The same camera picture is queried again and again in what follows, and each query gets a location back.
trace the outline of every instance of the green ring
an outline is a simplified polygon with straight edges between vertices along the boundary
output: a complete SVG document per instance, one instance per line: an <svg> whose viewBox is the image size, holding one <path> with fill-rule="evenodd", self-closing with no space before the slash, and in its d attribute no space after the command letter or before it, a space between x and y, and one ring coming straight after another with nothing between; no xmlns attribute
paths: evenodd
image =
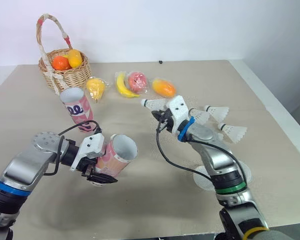
<svg viewBox="0 0 300 240"><path fill-rule="evenodd" d="M215 192L217 194L231 194L233 192L236 192L240 189L245 188L246 186L247 186L246 183L243 181L242 183L240 183L236 186L231 186L231 187L224 188L224 189L216 189Z"/></svg>

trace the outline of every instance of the pink paper cup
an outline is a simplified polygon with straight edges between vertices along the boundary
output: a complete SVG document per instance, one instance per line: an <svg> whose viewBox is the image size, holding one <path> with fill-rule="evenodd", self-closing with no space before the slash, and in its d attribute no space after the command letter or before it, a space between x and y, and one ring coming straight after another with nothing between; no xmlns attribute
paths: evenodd
<svg viewBox="0 0 300 240"><path fill-rule="evenodd" d="M97 160L95 170L116 177L138 155L136 143L124 134L115 134L105 148L105 155Z"/></svg>
<svg viewBox="0 0 300 240"><path fill-rule="evenodd" d="M94 119L94 114L85 96L85 92L80 87L67 88L60 93L60 100L69 111L74 123L79 124ZM78 128L81 132L90 132L95 127L93 122L88 122Z"/></svg>

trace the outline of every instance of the beige tabletop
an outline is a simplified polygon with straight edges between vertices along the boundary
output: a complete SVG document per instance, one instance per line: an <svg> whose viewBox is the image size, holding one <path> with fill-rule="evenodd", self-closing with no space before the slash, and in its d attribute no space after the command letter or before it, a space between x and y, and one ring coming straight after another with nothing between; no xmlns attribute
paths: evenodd
<svg viewBox="0 0 300 240"><path fill-rule="evenodd" d="M238 144L225 141L250 167L249 186L268 224L300 223L300 154L228 61L99 63L91 64L91 70L109 82L115 72L142 71L150 79L173 81L188 107L230 107L225 122L248 131ZM149 92L145 98L159 98ZM191 173L161 157L156 120L140 100L123 98L113 85L98 104L91 101L107 139L122 133L138 145L137 159L118 176L118 183L94 187L80 172L61 166L57 175L42 178L21 208L15 239L133 239L223 230L222 207L214 193L198 188ZM71 125L38 66L18 66L0 87L0 174L35 133L59 133ZM87 135L74 129L66 136L79 144ZM191 146L169 132L162 132L161 144L172 161L188 168L202 165Z"/></svg>

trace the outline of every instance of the wicker basket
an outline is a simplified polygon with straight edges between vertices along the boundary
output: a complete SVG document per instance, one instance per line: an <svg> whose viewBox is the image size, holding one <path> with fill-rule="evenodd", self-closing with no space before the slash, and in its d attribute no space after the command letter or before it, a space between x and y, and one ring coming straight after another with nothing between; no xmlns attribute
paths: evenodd
<svg viewBox="0 0 300 240"><path fill-rule="evenodd" d="M62 37L69 48L54 50L46 53L41 42L42 25L46 19L55 22L59 27ZM43 14L36 23L36 40L39 44L39 49L42 57L39 60L39 68L43 78L49 88L53 89L55 94L59 95L63 90L69 87L83 87L86 80L91 76L90 65L88 58L81 52L82 64L76 68L71 68L65 71L55 70L52 66L52 60L57 55L66 55L72 49L69 36L65 33L59 21L52 15Z"/></svg>

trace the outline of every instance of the orange mango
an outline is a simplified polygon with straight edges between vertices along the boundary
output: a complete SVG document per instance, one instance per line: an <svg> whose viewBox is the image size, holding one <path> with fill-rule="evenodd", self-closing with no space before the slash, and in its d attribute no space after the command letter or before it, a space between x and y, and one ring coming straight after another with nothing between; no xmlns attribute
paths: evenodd
<svg viewBox="0 0 300 240"><path fill-rule="evenodd" d="M175 86L171 82L161 78L153 80L152 88L157 94L165 98L173 98L176 95Z"/></svg>

